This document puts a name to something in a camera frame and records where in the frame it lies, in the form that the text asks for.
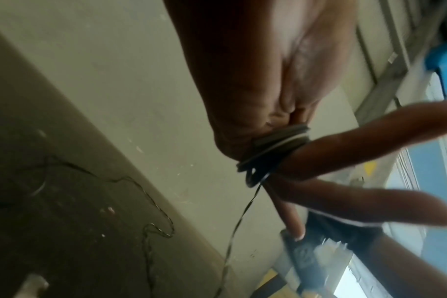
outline cable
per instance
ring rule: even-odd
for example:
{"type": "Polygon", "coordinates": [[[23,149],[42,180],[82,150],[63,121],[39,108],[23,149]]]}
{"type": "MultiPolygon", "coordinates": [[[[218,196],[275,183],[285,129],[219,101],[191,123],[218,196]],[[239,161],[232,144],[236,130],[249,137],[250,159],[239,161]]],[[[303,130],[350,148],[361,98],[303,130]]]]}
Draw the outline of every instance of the cable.
{"type": "MultiPolygon", "coordinates": [[[[101,181],[107,182],[107,183],[119,183],[119,182],[129,182],[132,183],[133,185],[135,185],[141,192],[143,192],[143,194],[145,195],[145,197],[147,197],[151,203],[155,206],[156,209],[158,209],[160,211],[160,213],[166,217],[166,219],[168,220],[169,223],[169,228],[170,228],[170,232],[167,233],[165,231],[163,231],[161,228],[159,228],[156,224],[154,223],[147,223],[145,226],[143,226],[142,228],[142,240],[141,240],[141,248],[143,251],[143,256],[145,258],[145,265],[146,265],[146,275],[147,275],[147,282],[148,282],[148,286],[150,288],[150,292],[151,292],[151,296],[154,297],[154,289],[156,287],[156,278],[153,272],[154,269],[154,262],[153,262],[153,248],[151,246],[150,243],[150,233],[155,233],[160,235],[161,237],[164,237],[166,239],[172,238],[175,234],[175,228],[174,228],[174,222],[172,221],[172,219],[168,216],[168,214],[163,211],[163,209],[160,208],[160,206],[158,206],[158,204],[155,202],[155,200],[145,191],[145,189],[141,186],[141,184],[139,184],[136,180],[134,180],[132,177],[130,176],[123,176],[121,178],[118,179],[110,179],[110,178],[104,178],[101,176],[98,176],[94,173],[92,173],[91,171],[80,167],[74,163],[70,163],[67,162],[57,156],[54,155],[50,155],[50,156],[46,156],[43,160],[42,164],[37,164],[37,165],[33,165],[30,167],[26,167],[23,169],[18,170],[16,173],[21,173],[21,172],[26,172],[26,171],[31,171],[31,170],[36,170],[36,169],[43,169],[44,170],[44,178],[42,183],[40,184],[40,186],[38,188],[36,188],[34,191],[28,193],[27,195],[25,195],[23,197],[23,199],[26,198],[32,198],[35,197],[36,195],[38,195],[39,193],[42,192],[42,190],[45,188],[46,184],[47,184],[47,177],[48,177],[48,173],[49,173],[49,169],[52,167],[66,167],[69,168],[71,170],[77,171],[77,172],[81,172],[83,174],[92,176],[96,179],[99,179],[101,181]]],[[[246,206],[245,210],[243,211],[242,216],[240,217],[240,219],[238,220],[237,224],[235,225],[235,228],[233,229],[232,235],[230,237],[230,242],[228,244],[227,247],[227,253],[225,255],[225,261],[224,261],[224,266],[223,266],[223,270],[222,270],[222,279],[219,285],[219,288],[217,289],[214,298],[218,298],[225,287],[225,283],[228,277],[228,273],[229,273],[229,267],[230,267],[230,256],[231,256],[231,252],[232,252],[232,248],[233,248],[233,241],[235,238],[235,234],[238,230],[238,228],[240,227],[240,224],[242,223],[243,217],[245,216],[245,214],[247,213],[248,209],[250,208],[250,206],[253,204],[254,199],[256,198],[256,196],[259,193],[259,190],[261,189],[261,184],[258,186],[258,188],[256,189],[256,192],[253,196],[253,199],[251,199],[251,201],[248,203],[248,205],[246,206]]],[[[13,207],[14,205],[19,204],[20,202],[0,202],[0,208],[7,208],[7,207],[13,207]]]]}

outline beige wall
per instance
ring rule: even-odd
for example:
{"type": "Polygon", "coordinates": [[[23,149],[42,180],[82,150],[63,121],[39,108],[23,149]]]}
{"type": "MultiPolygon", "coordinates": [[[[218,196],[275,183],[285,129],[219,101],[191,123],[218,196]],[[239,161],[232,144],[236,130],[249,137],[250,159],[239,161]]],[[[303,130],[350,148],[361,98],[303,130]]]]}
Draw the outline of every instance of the beige wall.
{"type": "MultiPolygon", "coordinates": [[[[0,0],[0,31],[218,251],[253,191],[222,156],[160,1],[0,0]]],[[[312,137],[357,126],[337,88],[312,137]]],[[[249,293],[282,251],[261,194],[232,263],[249,293]]]]}

